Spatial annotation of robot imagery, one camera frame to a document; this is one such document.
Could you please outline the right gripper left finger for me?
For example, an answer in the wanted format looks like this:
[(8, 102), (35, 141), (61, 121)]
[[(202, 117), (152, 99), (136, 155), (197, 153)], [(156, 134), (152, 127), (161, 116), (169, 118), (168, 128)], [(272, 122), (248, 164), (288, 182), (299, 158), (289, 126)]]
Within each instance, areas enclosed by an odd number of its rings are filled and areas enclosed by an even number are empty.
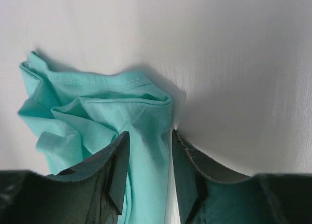
[(30, 170), (0, 173), (3, 224), (115, 224), (122, 214), (130, 136), (56, 175)]

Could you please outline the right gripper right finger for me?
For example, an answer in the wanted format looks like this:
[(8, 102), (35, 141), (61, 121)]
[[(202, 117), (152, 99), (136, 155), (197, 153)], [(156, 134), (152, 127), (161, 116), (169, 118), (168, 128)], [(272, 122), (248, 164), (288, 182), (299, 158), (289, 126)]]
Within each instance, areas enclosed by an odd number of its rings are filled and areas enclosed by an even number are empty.
[(183, 224), (309, 224), (312, 176), (238, 173), (172, 132), (172, 156)]

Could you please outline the teal t shirt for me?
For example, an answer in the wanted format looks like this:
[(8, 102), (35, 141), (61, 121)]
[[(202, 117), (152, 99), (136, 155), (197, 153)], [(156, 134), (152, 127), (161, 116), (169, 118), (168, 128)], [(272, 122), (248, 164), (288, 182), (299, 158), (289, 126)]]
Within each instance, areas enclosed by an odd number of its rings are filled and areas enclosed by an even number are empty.
[(143, 72), (54, 72), (31, 53), (20, 64), (28, 99), (18, 115), (37, 136), (53, 174), (130, 135), (120, 224), (165, 222), (172, 100)]

